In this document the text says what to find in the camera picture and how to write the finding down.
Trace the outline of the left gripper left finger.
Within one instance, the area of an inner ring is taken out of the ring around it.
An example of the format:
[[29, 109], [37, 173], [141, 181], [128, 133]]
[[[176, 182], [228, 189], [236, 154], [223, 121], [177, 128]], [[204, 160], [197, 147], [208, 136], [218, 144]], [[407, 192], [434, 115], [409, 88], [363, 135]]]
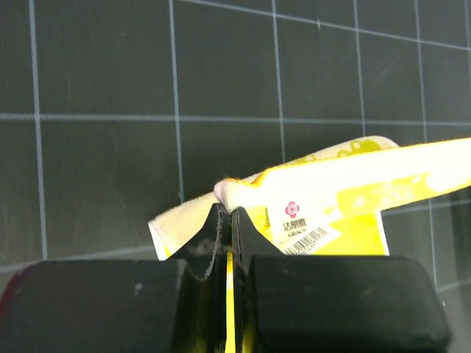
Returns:
[[213, 204], [201, 229], [171, 256], [180, 275], [173, 352], [223, 352], [226, 343], [228, 214]]

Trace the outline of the yellow towel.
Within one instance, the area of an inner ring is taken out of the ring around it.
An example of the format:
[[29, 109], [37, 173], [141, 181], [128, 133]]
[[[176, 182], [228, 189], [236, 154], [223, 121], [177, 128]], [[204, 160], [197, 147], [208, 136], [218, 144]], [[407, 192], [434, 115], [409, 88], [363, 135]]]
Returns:
[[248, 212], [285, 254], [381, 254], [389, 248], [380, 212], [470, 185], [459, 155], [470, 139], [400, 147], [381, 136], [350, 140], [268, 168], [226, 178], [213, 192], [149, 222], [155, 251], [168, 259], [192, 239], [215, 203]]

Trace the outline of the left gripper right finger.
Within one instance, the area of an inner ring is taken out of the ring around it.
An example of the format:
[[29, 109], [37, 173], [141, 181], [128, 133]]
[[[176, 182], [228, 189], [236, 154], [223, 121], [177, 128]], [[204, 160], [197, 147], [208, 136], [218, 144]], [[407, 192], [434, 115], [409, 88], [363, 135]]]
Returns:
[[247, 276], [253, 255], [283, 255], [255, 228], [244, 208], [232, 213], [233, 294], [235, 319], [235, 351], [242, 352], [243, 330], [246, 321]]

